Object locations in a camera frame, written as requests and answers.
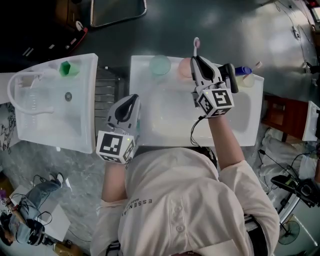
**white hose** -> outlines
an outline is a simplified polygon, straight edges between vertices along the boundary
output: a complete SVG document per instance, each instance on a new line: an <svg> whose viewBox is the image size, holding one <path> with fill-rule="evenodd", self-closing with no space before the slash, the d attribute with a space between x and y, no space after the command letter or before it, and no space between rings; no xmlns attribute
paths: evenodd
<svg viewBox="0 0 320 256"><path fill-rule="evenodd" d="M11 94L11 84L12 81L17 78L17 77L23 77L23 76L43 76L45 73L44 72L19 72L14 74L9 82L8 82L8 86L7 86L7 94L9 97L9 100L11 102L11 104L20 112L27 114L27 115L39 115L39 114L44 114L44 113L49 113L52 114L54 112L54 107L53 106L49 106L47 108L44 108L42 110L27 110L24 109L23 107L19 106L18 103L16 103L16 101L14 100L14 98L12 97Z"/></svg>

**sink basin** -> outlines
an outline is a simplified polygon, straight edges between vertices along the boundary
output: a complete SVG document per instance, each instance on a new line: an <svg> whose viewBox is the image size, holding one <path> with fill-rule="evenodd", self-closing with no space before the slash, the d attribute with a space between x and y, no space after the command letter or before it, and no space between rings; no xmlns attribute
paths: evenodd
<svg viewBox="0 0 320 256"><path fill-rule="evenodd" d="M132 56L130 69L130 94L141 100L140 139L138 144L159 147L192 147L190 132L198 117L204 112L196 108L191 92L192 79L182 80L178 65L182 58L169 57L171 70L156 76L149 70L153 56ZM239 87L233 94L234 106L228 113L233 133L240 146L253 146L256 142L263 97L264 79L254 75L251 88ZM214 146L207 120L194 129L194 139L204 147Z"/></svg>
<svg viewBox="0 0 320 256"><path fill-rule="evenodd" d="M15 84L14 100L25 110L54 109L53 113L42 114L25 114L16 109L18 137L90 154L96 145L94 104L98 57L91 53L56 59L23 72L58 71L66 61L78 68L77 74L35 79L31 87L23 86L23 80Z"/></svg>

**white shoe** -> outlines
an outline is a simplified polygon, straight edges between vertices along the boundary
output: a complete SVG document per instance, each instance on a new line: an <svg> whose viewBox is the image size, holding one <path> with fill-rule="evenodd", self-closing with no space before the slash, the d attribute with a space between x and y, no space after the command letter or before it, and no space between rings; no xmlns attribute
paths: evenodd
<svg viewBox="0 0 320 256"><path fill-rule="evenodd" d="M62 184L64 183L64 177L62 176L62 174L60 172L56 176L56 179L61 183L61 188L62 188Z"/></svg>
<svg viewBox="0 0 320 256"><path fill-rule="evenodd" d="M54 177L52 174L49 174L49 180L50 180L50 181L55 181L56 179L55 179L55 177Z"/></svg>

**white shirt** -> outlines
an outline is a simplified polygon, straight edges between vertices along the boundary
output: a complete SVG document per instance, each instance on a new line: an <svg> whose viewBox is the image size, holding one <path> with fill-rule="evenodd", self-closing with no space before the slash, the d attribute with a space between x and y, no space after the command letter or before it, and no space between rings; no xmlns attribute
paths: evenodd
<svg viewBox="0 0 320 256"><path fill-rule="evenodd" d="M272 255L279 216L246 161L218 171L204 155L186 148L148 152L126 171L128 200L98 209L90 247L105 256L119 240L124 256L252 256L244 213L260 223Z"/></svg>

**wooden stool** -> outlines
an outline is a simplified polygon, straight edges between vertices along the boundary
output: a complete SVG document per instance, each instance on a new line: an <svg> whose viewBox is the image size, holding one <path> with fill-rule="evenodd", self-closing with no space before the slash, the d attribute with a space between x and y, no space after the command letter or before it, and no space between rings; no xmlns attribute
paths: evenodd
<svg viewBox="0 0 320 256"><path fill-rule="evenodd" d="M302 140L304 136L308 102L265 95L266 115L262 123Z"/></svg>

